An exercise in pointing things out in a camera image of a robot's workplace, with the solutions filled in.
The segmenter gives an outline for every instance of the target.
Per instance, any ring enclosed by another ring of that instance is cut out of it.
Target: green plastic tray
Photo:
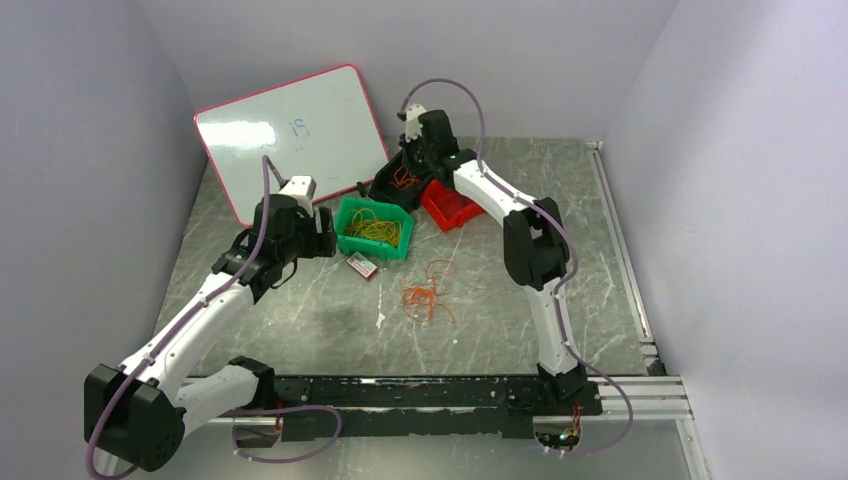
[[[377,218],[388,222],[400,222],[400,241],[397,247],[388,243],[377,242],[365,238],[348,237],[344,234],[345,228],[353,220],[353,215],[362,208],[372,210]],[[374,255],[381,260],[400,258],[406,260],[409,252],[409,241],[412,238],[412,227],[415,220],[412,215],[406,213],[403,208],[391,203],[375,202],[364,198],[344,197],[336,214],[336,235],[338,236],[338,248],[345,255],[360,252],[366,255]]]

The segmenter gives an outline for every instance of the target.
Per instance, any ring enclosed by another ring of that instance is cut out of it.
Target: red plastic tray
[[[431,181],[421,194],[421,206],[430,213],[443,232],[461,227],[483,213],[483,207],[436,180]]]

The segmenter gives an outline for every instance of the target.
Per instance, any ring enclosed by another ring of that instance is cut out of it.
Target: white wall
[[[410,88],[450,77],[478,95],[492,135],[586,139],[609,129],[676,2],[140,1],[196,108],[352,62],[385,133],[399,133]],[[453,87],[416,100],[477,134]]]
[[[717,480],[845,478],[848,3],[681,0],[604,160]]]
[[[0,1],[0,477],[81,479],[83,380],[153,331],[205,160],[133,2]]]

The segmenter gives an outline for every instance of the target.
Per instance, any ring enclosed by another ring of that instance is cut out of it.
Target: gray marble surface
[[[560,207],[580,258],[566,296],[579,351],[607,373],[645,374],[639,332],[591,156],[583,143],[495,138],[486,145],[486,160],[493,170],[529,195],[551,196]],[[335,211],[338,203],[335,199],[326,205]],[[238,355],[265,362],[279,374],[534,372],[538,347],[530,309],[503,266],[498,224],[484,215],[443,233],[423,208],[414,217],[405,262],[375,261],[380,272],[366,281],[342,254],[301,261],[286,287],[267,294],[225,328],[194,374],[214,373]],[[240,230],[214,171],[208,168],[157,331],[197,292]],[[425,268],[437,258],[457,266],[444,281],[450,294],[440,299],[453,312],[455,323],[448,321],[445,309],[438,309],[428,323],[415,323],[403,312],[401,289],[423,283]],[[381,313],[385,319],[378,328]]]

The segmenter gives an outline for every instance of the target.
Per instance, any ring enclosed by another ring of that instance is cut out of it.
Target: whiteboard
[[[349,64],[206,108],[194,123],[245,226],[262,199],[262,155],[284,178],[312,176],[316,200],[351,190],[389,160],[359,71]]]

